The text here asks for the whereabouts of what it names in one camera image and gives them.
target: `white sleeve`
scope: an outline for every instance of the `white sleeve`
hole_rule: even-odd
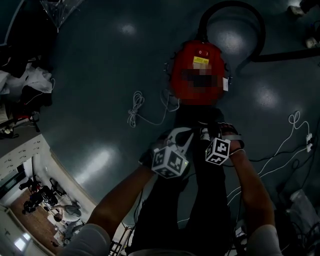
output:
[[[110,237],[96,224],[86,224],[58,256],[105,256],[109,254]]]
[[[282,256],[277,230],[273,225],[263,225],[250,236],[247,256]]]

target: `red vacuum cleaner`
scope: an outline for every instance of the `red vacuum cleaner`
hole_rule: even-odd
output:
[[[239,67],[249,62],[274,62],[302,59],[320,55],[320,48],[260,55],[266,40],[266,26],[260,13],[241,1],[223,1],[210,7],[201,17],[197,35],[187,41],[176,54],[171,73],[171,88],[176,98],[184,105],[214,105],[224,93],[225,63],[221,50],[208,41],[207,24],[210,17],[226,7],[241,7],[251,11],[260,26],[256,48]]]

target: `apriltag cube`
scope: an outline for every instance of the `apriltag cube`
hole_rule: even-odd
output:
[[[166,146],[154,153],[151,169],[160,176],[170,179],[181,176],[188,163],[183,156]]]
[[[229,150],[230,140],[214,138],[205,151],[205,161],[220,166],[229,158]]]

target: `gray floor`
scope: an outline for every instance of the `gray floor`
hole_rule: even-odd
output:
[[[195,36],[202,14],[215,2],[87,0],[61,27],[51,54],[56,80],[53,105],[43,108],[39,127],[64,167],[97,202],[137,167],[150,142],[172,128],[174,113],[168,114],[161,126],[141,120],[136,128],[129,127],[133,94],[140,90],[145,96],[141,115],[155,122],[161,120],[164,108],[159,95],[168,86],[164,62],[182,42]],[[288,18],[287,7],[299,1],[246,2],[266,23],[263,54],[303,49],[306,29],[320,16],[317,6],[299,20]],[[210,22],[209,40],[222,50],[233,73],[255,48],[256,25],[247,11],[238,8],[222,10]],[[300,111],[300,120],[308,120],[315,132],[320,114],[319,62],[320,57],[250,63],[241,74],[233,74],[233,85],[217,107],[242,133],[250,158],[270,156],[278,149],[291,132],[288,116],[294,111]],[[295,131],[283,149],[305,143],[306,134],[306,127]],[[308,156],[302,152],[298,159],[302,163]],[[265,171],[283,165],[290,157],[279,156]],[[318,162],[316,157],[305,186],[314,203],[319,198]],[[260,170],[264,163],[254,166]],[[302,185],[307,170],[308,165],[296,172],[281,194],[283,199]],[[276,204],[276,187],[291,172],[290,163],[263,178]],[[239,182],[232,168],[226,168],[225,174],[228,193]],[[188,218],[196,193],[193,177],[181,196],[178,219]],[[230,204],[234,214],[238,205],[237,199]],[[130,215],[125,221],[133,223]]]

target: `plastic bag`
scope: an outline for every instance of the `plastic bag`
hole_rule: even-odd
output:
[[[40,67],[36,69],[29,68],[26,72],[28,77],[23,86],[30,86],[44,94],[50,94],[52,92],[52,83],[50,82],[51,73]]]
[[[320,222],[315,208],[302,189],[294,192],[290,196],[290,200],[293,204],[290,209],[286,210],[290,220],[301,228],[301,230],[297,230],[298,233],[301,231],[303,234],[308,233],[315,224]]]
[[[44,10],[52,20],[53,24],[59,30],[61,25],[69,17],[69,15],[83,2],[84,0],[59,0],[56,2],[41,0]]]

